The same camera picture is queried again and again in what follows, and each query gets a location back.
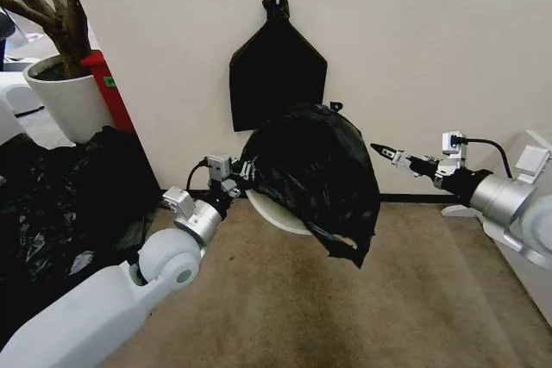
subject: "black baseboard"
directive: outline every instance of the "black baseboard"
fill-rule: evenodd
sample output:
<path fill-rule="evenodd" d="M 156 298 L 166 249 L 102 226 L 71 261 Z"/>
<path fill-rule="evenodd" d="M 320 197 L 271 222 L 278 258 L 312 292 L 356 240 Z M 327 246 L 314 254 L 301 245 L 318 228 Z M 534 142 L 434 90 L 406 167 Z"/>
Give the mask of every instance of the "black baseboard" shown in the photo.
<path fill-rule="evenodd" d="M 190 190 L 192 197 L 202 196 L 207 190 Z M 248 198 L 245 191 L 240 198 Z M 452 194 L 405 194 L 405 193 L 381 193 L 383 203 L 430 203 L 430 204 L 457 204 L 458 198 Z"/>

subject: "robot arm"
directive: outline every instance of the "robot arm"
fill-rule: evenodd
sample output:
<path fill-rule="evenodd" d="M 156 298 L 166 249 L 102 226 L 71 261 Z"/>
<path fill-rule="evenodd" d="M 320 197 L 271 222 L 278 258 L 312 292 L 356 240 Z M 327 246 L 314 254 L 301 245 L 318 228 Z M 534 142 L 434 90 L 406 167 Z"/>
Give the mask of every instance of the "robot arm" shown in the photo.
<path fill-rule="evenodd" d="M 526 148 L 520 160 L 532 158 L 534 168 L 523 171 L 517 179 L 502 178 L 488 170 L 474 172 L 466 168 L 467 142 L 459 131 L 443 134 L 442 152 L 448 157 L 441 160 L 415 157 L 379 144 L 371 147 L 398 169 L 430 178 L 436 188 L 452 193 L 459 203 L 480 212 L 487 235 L 534 264 L 552 270 L 552 196 L 532 200 L 536 190 L 533 183 L 550 158 L 549 150 Z M 515 220 L 519 220 L 522 237 L 510 229 Z"/>
<path fill-rule="evenodd" d="M 236 182 L 247 184 L 252 171 L 228 155 L 205 160 L 210 189 L 202 200 L 176 187 L 163 196 L 177 228 L 147 239 L 137 263 L 98 271 L 25 323 L 0 352 L 0 366 L 97 366 L 134 335 L 157 304 L 191 283 L 216 227 L 240 195 Z"/>

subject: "white flower pot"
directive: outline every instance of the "white flower pot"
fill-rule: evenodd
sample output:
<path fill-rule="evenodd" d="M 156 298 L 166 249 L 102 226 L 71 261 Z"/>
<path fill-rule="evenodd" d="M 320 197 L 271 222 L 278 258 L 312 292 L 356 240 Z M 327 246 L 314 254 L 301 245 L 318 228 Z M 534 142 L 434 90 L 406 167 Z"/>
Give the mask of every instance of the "white flower pot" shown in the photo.
<path fill-rule="evenodd" d="M 43 59 L 23 71 L 23 76 L 44 103 L 63 134 L 75 143 L 87 142 L 102 127 L 114 126 L 94 77 L 41 81 L 36 74 L 60 62 L 60 56 Z"/>

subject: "white wall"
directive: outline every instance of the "white wall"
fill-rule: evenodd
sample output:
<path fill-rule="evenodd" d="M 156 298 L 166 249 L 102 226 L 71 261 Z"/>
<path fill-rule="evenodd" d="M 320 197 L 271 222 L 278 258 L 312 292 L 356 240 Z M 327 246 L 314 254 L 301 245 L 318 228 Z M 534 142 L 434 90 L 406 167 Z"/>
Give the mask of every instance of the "white wall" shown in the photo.
<path fill-rule="evenodd" d="M 261 0 L 82 0 L 160 184 L 206 153 L 239 154 L 232 53 L 264 22 Z M 326 101 L 366 141 L 421 155 L 440 134 L 507 140 L 552 126 L 552 0 L 290 0 L 292 23 L 329 62 Z M 472 161 L 483 159 L 485 151 Z M 430 192 L 374 159 L 387 192 Z M 205 187 L 205 181 L 197 181 Z"/>

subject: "black plastic bag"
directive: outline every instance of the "black plastic bag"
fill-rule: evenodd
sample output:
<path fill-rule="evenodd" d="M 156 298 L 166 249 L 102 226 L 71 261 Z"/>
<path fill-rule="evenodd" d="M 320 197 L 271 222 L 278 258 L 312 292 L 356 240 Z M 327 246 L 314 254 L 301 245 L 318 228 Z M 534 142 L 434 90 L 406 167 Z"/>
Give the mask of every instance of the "black plastic bag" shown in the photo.
<path fill-rule="evenodd" d="M 328 107 L 301 105 L 255 131 L 241 160 L 254 163 L 253 188 L 301 219 L 330 256 L 362 266 L 380 191 L 351 122 Z"/>
<path fill-rule="evenodd" d="M 135 256 L 160 189 L 137 137 L 109 127 L 49 151 L 20 134 L 0 159 L 1 348 L 91 274 Z"/>
<path fill-rule="evenodd" d="M 230 61 L 235 131 L 260 127 L 290 104 L 322 103 L 328 64 L 292 26 L 287 0 L 263 0 L 267 22 Z"/>

